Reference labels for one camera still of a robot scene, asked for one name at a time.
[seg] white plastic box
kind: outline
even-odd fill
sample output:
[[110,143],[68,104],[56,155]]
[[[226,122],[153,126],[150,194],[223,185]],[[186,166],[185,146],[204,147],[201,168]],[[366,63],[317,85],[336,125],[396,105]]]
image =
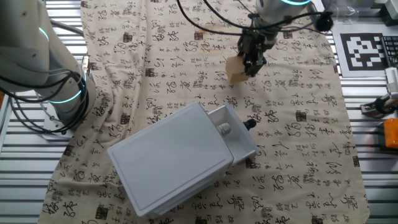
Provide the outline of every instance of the white plastic box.
[[[217,126],[228,123],[221,136]],[[225,176],[258,149],[225,104],[207,114],[192,103],[108,149],[108,154],[139,217],[156,217]]]

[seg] beige tablecloth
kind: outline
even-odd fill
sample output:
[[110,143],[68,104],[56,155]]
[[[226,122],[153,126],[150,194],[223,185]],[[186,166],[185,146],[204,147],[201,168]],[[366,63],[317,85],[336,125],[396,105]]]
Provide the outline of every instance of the beige tablecloth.
[[[210,2],[232,21],[250,23],[237,1]],[[255,1],[244,3],[254,9]],[[201,1],[182,4],[206,28],[240,32]],[[195,29],[175,1],[81,5],[96,102],[52,176],[40,224],[366,221],[352,130],[324,36],[308,30],[280,34],[259,74],[229,85],[224,66],[237,53],[238,37]],[[250,133],[261,153],[164,216],[138,218],[106,150],[193,101],[208,111],[228,102],[242,120],[255,119]]]

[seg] black cable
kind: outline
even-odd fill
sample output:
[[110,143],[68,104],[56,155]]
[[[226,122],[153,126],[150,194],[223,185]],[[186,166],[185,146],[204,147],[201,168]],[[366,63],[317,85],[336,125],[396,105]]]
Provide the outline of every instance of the black cable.
[[14,114],[16,115],[16,117],[17,117],[17,119],[19,120],[19,122],[21,122],[25,127],[29,128],[29,129],[31,129],[31,130],[33,130],[33,131],[42,133],[42,134],[61,133],[61,132],[67,131],[67,130],[71,129],[72,127],[74,127],[78,122],[80,122],[80,121],[84,118],[84,115],[85,115],[85,113],[86,113],[86,111],[87,111],[87,109],[88,109],[88,98],[89,98],[89,96],[88,96],[88,91],[87,91],[87,89],[86,89],[86,83],[85,83],[84,79],[81,79],[81,77],[79,77],[79,76],[77,75],[77,73],[73,73],[73,77],[76,79],[76,81],[79,81],[79,80],[80,80],[80,82],[78,82],[79,89],[80,89],[82,92],[83,92],[83,91],[85,92],[84,95],[81,94],[81,96],[80,96],[80,97],[81,97],[81,100],[84,101],[84,105],[81,104],[81,105],[79,106],[79,108],[78,108],[78,110],[77,110],[78,113],[77,113],[76,118],[72,119],[68,124],[66,124],[66,125],[65,125],[64,127],[62,127],[62,128],[59,128],[59,129],[56,129],[56,130],[44,129],[44,128],[38,126],[37,124],[35,124],[33,121],[31,121],[31,120],[26,116],[26,114],[24,113],[23,109],[21,108],[21,106],[20,106],[18,100],[16,100],[16,104],[17,104],[19,110],[21,111],[22,115],[25,117],[25,119],[26,119],[28,122],[30,122],[32,125],[34,125],[35,127],[39,128],[40,130],[30,127],[30,126],[27,125],[23,120],[21,120],[21,117],[17,114],[16,109],[11,105],[12,111],[13,111]]
[[51,99],[52,99],[53,97],[55,97],[58,93],[60,93],[62,87],[63,87],[67,82],[68,82],[68,80],[65,80],[65,81],[58,87],[58,89],[57,89],[52,95],[50,95],[50,96],[48,96],[48,97],[45,97],[45,98],[42,98],[41,100],[28,100],[28,99],[26,99],[26,98],[17,96],[17,95],[15,95],[15,94],[13,94],[13,93],[7,91],[6,89],[4,89],[4,88],[1,87],[1,86],[0,86],[0,91],[2,91],[4,94],[9,95],[10,97],[13,97],[14,99],[21,100],[21,101],[24,101],[24,102],[27,102],[27,103],[41,103],[41,102],[44,102],[44,101],[47,101],[47,100],[51,100]]
[[302,29],[306,29],[306,30],[314,31],[314,32],[317,32],[317,33],[319,33],[319,34],[325,35],[325,34],[322,33],[322,32],[319,32],[319,31],[317,31],[317,30],[314,30],[314,29],[311,29],[311,28],[307,28],[307,27],[290,26],[290,27],[284,27],[284,28],[296,28],[296,29],[294,29],[294,30],[281,30],[282,32],[295,32],[295,31],[299,31],[299,30],[302,30]]
[[80,35],[82,37],[85,36],[84,32],[82,30],[80,30],[80,29],[77,29],[76,27],[68,26],[66,24],[63,24],[63,23],[58,22],[58,21],[55,21],[53,19],[50,19],[50,22],[51,22],[51,25],[53,25],[55,27],[59,27],[59,28],[64,29],[64,30],[67,30],[67,31],[70,31],[70,32],[74,32],[74,33],[76,33],[76,34],[78,34],[78,35]]
[[49,84],[49,85],[41,85],[41,86],[28,85],[28,84],[15,82],[14,80],[6,78],[6,77],[4,77],[2,75],[0,75],[0,80],[3,80],[5,82],[11,83],[13,85],[21,86],[21,87],[24,87],[24,88],[44,89],[44,88],[50,88],[50,87],[56,86],[56,85],[60,84],[61,82],[64,82],[65,80],[70,78],[71,74],[72,74],[72,71],[70,71],[69,75],[67,75],[65,78],[63,78],[63,79],[61,79],[59,81],[56,81],[55,83],[52,83],[52,84]]
[[241,26],[241,25],[239,25],[239,24],[236,24],[236,23],[233,23],[233,22],[229,21],[228,19],[226,19],[225,17],[223,17],[222,15],[220,15],[220,14],[217,12],[217,10],[215,10],[215,9],[209,4],[209,2],[208,2],[207,0],[203,0],[203,1],[204,1],[205,4],[207,5],[207,7],[208,7],[214,14],[216,14],[216,16],[218,16],[222,21],[224,21],[224,22],[226,22],[226,23],[228,23],[228,24],[231,24],[232,26],[235,26],[235,27],[238,27],[238,28],[242,28],[242,29],[249,29],[249,30],[269,29],[269,28],[272,28],[272,27],[277,27],[277,26],[279,26],[279,25],[288,23],[288,22],[292,22],[292,21],[294,21],[294,20],[296,20],[296,19],[299,19],[299,18],[305,17],[305,16],[322,15],[322,14],[332,14],[332,12],[308,12],[308,13],[304,13],[304,14],[301,14],[301,15],[298,15],[298,16],[294,16],[294,17],[285,19],[284,21],[280,21],[280,22],[277,22],[277,23],[275,23],[275,24],[271,24],[271,25],[268,25],[268,26],[248,27],[248,26]]
[[253,14],[252,11],[250,11],[244,4],[243,2],[241,2],[241,0],[238,0],[239,3],[241,3],[241,5],[243,6],[243,8],[245,8],[245,10],[249,11],[251,14]]
[[177,0],[177,4],[178,4],[178,8],[180,8],[180,11],[181,11],[182,15],[185,17],[185,19],[186,19],[188,22],[190,22],[192,25],[194,25],[195,27],[197,27],[197,28],[199,28],[199,29],[201,29],[201,30],[204,30],[204,31],[207,31],[207,32],[211,32],[211,33],[214,33],[214,34],[221,34],[221,35],[238,35],[238,36],[241,36],[241,35],[242,35],[242,34],[238,34],[238,33],[229,33],[229,32],[221,32],[221,31],[209,30],[209,29],[206,29],[206,28],[204,28],[204,27],[201,27],[201,26],[199,26],[198,24],[196,24],[195,22],[193,22],[193,21],[186,15],[186,13],[184,12],[184,10],[183,10],[183,8],[182,8],[182,6],[181,6],[180,0]]

